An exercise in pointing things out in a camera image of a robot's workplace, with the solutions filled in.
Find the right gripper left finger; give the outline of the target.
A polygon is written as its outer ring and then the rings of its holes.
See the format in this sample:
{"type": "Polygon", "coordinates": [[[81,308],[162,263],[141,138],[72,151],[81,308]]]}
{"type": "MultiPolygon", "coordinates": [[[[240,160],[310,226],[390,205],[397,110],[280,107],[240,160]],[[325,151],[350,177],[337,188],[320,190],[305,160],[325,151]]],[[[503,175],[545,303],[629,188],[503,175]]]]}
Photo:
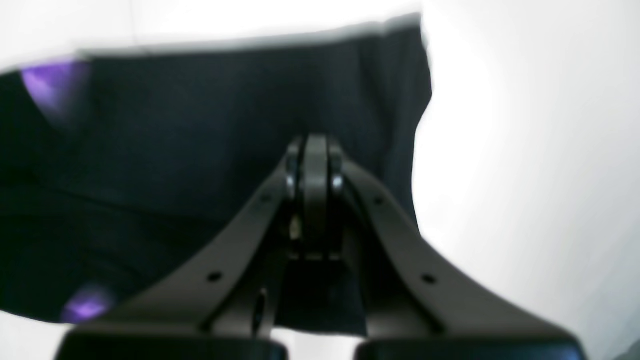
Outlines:
{"type": "Polygon", "coordinates": [[[71,331],[58,360],[286,360],[272,341],[282,280],[317,247],[317,137],[295,139],[208,246],[162,281],[71,331]]]}

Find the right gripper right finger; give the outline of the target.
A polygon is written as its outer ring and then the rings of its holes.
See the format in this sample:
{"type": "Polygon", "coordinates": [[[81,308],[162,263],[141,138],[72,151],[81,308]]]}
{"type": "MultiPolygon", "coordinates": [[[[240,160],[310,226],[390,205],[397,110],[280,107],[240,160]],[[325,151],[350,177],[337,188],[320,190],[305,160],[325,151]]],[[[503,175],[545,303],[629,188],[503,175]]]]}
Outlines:
{"type": "Polygon", "coordinates": [[[315,136],[315,250],[355,273],[366,324],[357,360],[585,359],[571,333],[448,262],[326,136],[315,136]]]}

